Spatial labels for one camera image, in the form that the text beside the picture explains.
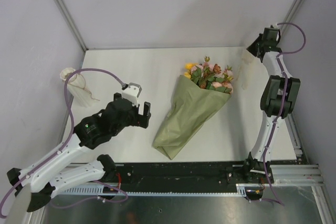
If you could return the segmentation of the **cream printed ribbon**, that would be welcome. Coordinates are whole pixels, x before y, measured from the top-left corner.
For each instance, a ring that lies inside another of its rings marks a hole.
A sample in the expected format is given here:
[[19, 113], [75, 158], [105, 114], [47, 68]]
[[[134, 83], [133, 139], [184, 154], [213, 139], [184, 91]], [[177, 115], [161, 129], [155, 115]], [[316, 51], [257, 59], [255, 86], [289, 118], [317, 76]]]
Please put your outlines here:
[[241, 56], [237, 80], [241, 84], [241, 88], [246, 90], [249, 86], [250, 79], [253, 76], [254, 64], [256, 63], [257, 58], [247, 49], [244, 50]]

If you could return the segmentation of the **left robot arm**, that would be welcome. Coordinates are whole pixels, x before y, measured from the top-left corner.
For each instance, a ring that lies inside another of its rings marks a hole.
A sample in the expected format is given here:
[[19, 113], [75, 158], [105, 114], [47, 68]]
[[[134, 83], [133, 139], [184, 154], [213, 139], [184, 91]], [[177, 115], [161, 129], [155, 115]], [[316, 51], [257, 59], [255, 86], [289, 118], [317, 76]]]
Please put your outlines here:
[[46, 206], [60, 192], [82, 183], [112, 181], [117, 176], [117, 167], [108, 154], [101, 154], [94, 161], [72, 170], [64, 171], [64, 168], [77, 157], [110, 141], [125, 127], [147, 128], [150, 109], [151, 104], [145, 102], [143, 114], [140, 114], [138, 105], [115, 93], [113, 101], [105, 109], [83, 118], [74, 127], [70, 140], [59, 144], [43, 161], [25, 169], [10, 169], [7, 177], [16, 190], [16, 196], [26, 185], [30, 185], [27, 212]]

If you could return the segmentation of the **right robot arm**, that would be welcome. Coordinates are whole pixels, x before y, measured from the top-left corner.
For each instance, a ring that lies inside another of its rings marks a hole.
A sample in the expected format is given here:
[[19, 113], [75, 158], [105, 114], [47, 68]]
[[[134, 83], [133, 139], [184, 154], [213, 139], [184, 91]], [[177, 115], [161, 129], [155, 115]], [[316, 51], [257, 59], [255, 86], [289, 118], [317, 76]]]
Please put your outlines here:
[[257, 141], [244, 161], [242, 176], [249, 183], [258, 183], [272, 177], [269, 167], [271, 147], [282, 122], [292, 113], [301, 82], [292, 77], [283, 61], [285, 54], [278, 44], [281, 32], [274, 26], [264, 32], [247, 48], [247, 51], [266, 67], [268, 82], [260, 99], [263, 112]]

